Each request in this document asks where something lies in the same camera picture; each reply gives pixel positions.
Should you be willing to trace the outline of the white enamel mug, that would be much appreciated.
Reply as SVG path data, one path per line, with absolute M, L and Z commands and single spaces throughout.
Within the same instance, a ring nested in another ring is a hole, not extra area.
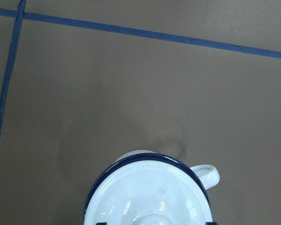
M 133 156 L 133 155 L 136 155 L 136 154 L 143 154 L 143 153 L 155 153 L 154 151 L 150 151 L 150 150 L 133 150 L 133 151 L 130 151 L 128 153 L 125 153 L 123 154 L 122 156 L 118 157 L 114 163 L 118 162 L 119 160 L 122 160 L 126 157 L 130 157 L 130 156 Z

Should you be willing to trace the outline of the white enamel mug lid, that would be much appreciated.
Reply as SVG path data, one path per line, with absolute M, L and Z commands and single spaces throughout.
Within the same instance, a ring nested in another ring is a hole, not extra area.
M 188 167 L 158 153 L 126 157 L 93 184 L 86 225 L 212 225 L 207 190 L 219 183 L 212 165 Z

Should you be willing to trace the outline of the brown cardboard table cover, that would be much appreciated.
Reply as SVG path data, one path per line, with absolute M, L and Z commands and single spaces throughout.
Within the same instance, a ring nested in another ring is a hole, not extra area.
M 281 52 L 281 0 L 28 0 L 25 13 Z M 0 139 L 0 225 L 81 225 L 116 158 L 221 176 L 220 225 L 281 224 L 281 59 L 23 20 Z

